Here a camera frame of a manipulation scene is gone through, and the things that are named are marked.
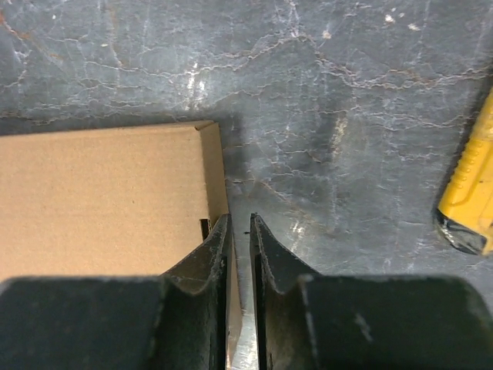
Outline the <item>yellow utility knife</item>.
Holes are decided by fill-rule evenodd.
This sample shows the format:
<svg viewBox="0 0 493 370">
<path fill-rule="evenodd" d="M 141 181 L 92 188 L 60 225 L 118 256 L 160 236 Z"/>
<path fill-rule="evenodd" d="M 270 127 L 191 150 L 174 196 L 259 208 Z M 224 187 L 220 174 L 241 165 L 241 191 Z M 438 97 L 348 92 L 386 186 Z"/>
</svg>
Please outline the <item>yellow utility knife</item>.
<svg viewBox="0 0 493 370">
<path fill-rule="evenodd" d="M 489 93 L 438 203 L 436 224 L 459 251 L 492 253 L 492 94 Z"/>
</svg>

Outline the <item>brown cardboard express box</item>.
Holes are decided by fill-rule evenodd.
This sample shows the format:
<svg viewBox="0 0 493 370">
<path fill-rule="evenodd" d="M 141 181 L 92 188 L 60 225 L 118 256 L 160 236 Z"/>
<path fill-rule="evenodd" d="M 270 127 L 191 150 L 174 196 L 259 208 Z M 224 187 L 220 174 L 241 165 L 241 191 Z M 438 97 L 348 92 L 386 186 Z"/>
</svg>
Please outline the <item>brown cardboard express box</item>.
<svg viewBox="0 0 493 370">
<path fill-rule="evenodd" d="M 1 285 L 161 275 L 225 214 L 214 122 L 1 139 Z M 234 244 L 230 292 L 227 363 L 242 320 Z"/>
</svg>

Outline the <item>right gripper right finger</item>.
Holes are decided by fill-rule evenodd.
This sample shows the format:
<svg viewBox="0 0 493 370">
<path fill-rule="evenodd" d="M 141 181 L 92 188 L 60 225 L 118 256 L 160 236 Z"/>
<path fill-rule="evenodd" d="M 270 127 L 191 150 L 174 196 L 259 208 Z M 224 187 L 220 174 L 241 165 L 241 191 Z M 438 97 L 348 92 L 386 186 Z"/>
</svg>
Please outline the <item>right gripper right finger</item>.
<svg viewBox="0 0 493 370">
<path fill-rule="evenodd" d="M 450 275 L 324 275 L 250 218 L 261 369 L 490 369 L 492 316 Z"/>
</svg>

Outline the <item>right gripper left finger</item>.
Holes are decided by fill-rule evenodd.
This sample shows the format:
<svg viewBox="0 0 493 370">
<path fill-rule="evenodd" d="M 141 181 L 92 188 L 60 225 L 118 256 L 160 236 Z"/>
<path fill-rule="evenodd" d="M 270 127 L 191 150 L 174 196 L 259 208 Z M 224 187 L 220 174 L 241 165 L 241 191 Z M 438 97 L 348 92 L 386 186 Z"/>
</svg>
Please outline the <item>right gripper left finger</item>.
<svg viewBox="0 0 493 370">
<path fill-rule="evenodd" d="M 1 285 L 3 369 L 224 369 L 233 235 L 223 215 L 161 275 Z"/>
</svg>

